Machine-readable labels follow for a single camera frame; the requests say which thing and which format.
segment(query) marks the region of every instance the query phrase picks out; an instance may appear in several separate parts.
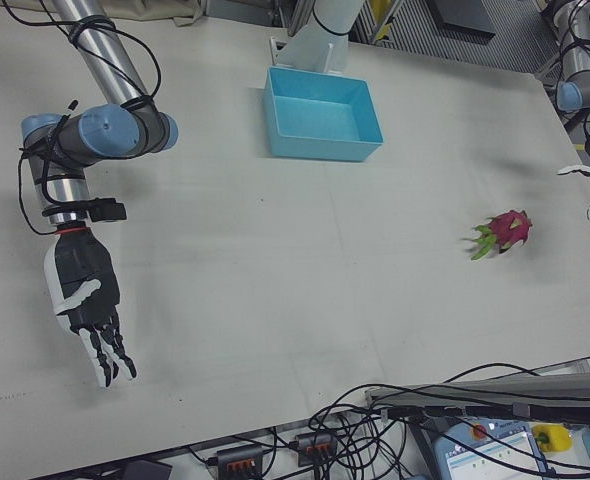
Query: screen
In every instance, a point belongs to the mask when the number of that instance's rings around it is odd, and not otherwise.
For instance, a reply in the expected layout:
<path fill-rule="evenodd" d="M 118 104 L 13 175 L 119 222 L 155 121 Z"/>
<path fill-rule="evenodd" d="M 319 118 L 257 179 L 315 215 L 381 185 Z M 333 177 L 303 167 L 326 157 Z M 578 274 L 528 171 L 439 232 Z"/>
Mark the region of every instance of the screen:
<path fill-rule="evenodd" d="M 528 436 L 523 430 L 513 430 L 498 438 L 512 447 L 533 453 Z M 516 452 L 497 442 L 487 443 L 477 448 L 477 451 L 511 465 L 537 472 L 540 471 L 534 458 Z M 497 465 L 465 450 L 459 445 L 456 445 L 452 452 L 446 454 L 446 463 L 452 480 L 533 480 L 538 478 Z"/>

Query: metal grate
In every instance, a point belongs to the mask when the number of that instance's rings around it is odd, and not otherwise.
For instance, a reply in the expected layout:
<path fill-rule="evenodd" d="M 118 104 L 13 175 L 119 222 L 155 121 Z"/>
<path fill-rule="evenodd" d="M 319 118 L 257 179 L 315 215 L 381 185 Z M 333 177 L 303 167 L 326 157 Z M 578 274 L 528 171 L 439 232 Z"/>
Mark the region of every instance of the metal grate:
<path fill-rule="evenodd" d="M 426 0 L 406 0 L 395 14 L 388 41 L 378 45 L 488 67 L 534 73 L 557 52 L 555 36 L 532 0 L 482 0 L 497 34 L 490 41 L 440 30 Z M 368 43 L 375 19 L 369 2 L 356 22 L 356 34 Z"/>

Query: electrical connector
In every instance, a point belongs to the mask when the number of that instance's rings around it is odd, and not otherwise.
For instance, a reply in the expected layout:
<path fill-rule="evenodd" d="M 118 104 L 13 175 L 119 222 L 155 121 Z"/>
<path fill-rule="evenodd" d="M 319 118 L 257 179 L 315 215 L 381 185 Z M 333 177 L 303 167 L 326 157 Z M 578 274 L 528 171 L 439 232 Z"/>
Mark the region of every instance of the electrical connector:
<path fill-rule="evenodd" d="M 220 450 L 216 454 L 217 480 L 249 480 L 262 476 L 264 452 L 257 445 Z"/>
<path fill-rule="evenodd" d="M 327 463 L 337 452 L 337 440 L 330 433 L 315 432 L 297 435 L 293 444 L 298 452 L 299 467 Z"/>

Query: blue joint cover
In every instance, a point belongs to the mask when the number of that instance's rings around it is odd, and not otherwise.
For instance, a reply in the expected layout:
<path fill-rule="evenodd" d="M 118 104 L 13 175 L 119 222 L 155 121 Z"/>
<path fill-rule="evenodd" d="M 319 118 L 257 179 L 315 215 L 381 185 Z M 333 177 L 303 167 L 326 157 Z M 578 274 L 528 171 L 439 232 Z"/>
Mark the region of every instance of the blue joint cover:
<path fill-rule="evenodd" d="M 162 148 L 162 150 L 168 150 L 169 148 L 173 148 L 177 143 L 177 139 L 179 138 L 179 128 L 177 128 L 177 123 L 175 123 L 173 117 L 171 117 L 170 115 L 166 115 L 165 113 L 162 113 L 162 115 L 164 115 L 166 117 L 166 120 L 168 120 L 168 125 L 170 129 L 170 132 L 168 132 L 168 141 L 166 142 L 166 145 L 164 145 L 164 148 Z"/>
<path fill-rule="evenodd" d="M 41 115 L 31 115 L 22 120 L 22 138 L 26 140 L 28 136 L 36 130 L 49 125 L 56 125 L 61 115 L 56 113 L 42 113 Z"/>
<path fill-rule="evenodd" d="M 139 142 L 139 126 L 127 110 L 109 103 L 86 110 L 77 124 L 84 144 L 102 157 L 118 157 Z"/>
<path fill-rule="evenodd" d="M 573 82 L 564 82 L 557 87 L 557 106 L 564 112 L 573 112 L 582 108 L 582 92 Z"/>

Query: red button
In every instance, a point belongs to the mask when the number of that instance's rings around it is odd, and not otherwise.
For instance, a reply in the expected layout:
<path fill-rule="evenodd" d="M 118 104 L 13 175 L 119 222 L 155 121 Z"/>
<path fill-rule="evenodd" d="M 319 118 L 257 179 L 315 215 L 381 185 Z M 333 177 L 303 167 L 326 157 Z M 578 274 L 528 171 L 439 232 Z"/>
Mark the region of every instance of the red button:
<path fill-rule="evenodd" d="M 475 440 L 484 440 L 487 436 L 486 428 L 484 427 L 484 425 L 480 425 L 479 423 L 476 423 L 475 426 L 473 428 L 471 428 L 471 436 Z"/>

